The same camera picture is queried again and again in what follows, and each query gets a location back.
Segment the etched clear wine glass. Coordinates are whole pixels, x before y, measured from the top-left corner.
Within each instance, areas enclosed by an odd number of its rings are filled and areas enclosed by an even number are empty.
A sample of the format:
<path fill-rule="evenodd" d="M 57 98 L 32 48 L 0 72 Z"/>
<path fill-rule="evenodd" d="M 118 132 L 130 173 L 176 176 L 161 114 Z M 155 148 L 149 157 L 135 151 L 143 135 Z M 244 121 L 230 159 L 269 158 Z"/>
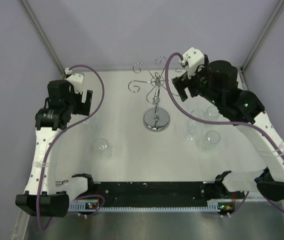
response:
<path fill-rule="evenodd" d="M 84 121 L 83 124 L 86 126 L 87 130 L 92 134 L 98 134 L 101 132 L 101 124 L 97 120 L 96 115 L 93 115 L 92 117 Z"/>

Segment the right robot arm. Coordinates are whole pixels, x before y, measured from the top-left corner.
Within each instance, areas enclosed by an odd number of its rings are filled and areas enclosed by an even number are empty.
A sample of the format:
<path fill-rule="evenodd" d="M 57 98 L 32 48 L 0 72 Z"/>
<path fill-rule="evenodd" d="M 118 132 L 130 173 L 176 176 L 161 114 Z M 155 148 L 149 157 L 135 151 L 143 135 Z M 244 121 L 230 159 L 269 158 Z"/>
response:
<path fill-rule="evenodd" d="M 284 140 L 272 127 L 264 105 L 249 90 L 238 87 L 238 70 L 225 60 L 209 62 L 201 60 L 181 76 L 168 78 L 165 84 L 173 84 L 181 101 L 189 96 L 201 96 L 213 104 L 226 121 L 209 121 L 194 118 L 207 125 L 234 126 L 255 148 L 265 163 L 256 171 L 225 171 L 218 175 L 215 192 L 221 198 L 232 192 L 259 192 L 268 200 L 284 200 Z"/>

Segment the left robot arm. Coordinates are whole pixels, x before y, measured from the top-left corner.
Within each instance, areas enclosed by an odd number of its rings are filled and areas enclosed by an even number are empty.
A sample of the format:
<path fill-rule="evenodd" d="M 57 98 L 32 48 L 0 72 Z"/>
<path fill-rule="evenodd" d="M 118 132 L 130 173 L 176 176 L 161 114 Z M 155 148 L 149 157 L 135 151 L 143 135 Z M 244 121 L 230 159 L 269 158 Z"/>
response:
<path fill-rule="evenodd" d="M 95 194 L 93 178 L 86 173 L 74 174 L 60 186 L 56 185 L 58 153 L 51 147 L 59 147 L 55 139 L 67 129 L 72 115 L 88 116 L 93 92 L 86 97 L 68 80 L 53 80 L 47 85 L 48 97 L 44 107 L 35 115 L 36 147 L 32 169 L 22 194 L 15 197 L 15 205 L 30 216 L 66 216 L 69 204 L 79 195 L 90 198 Z"/>

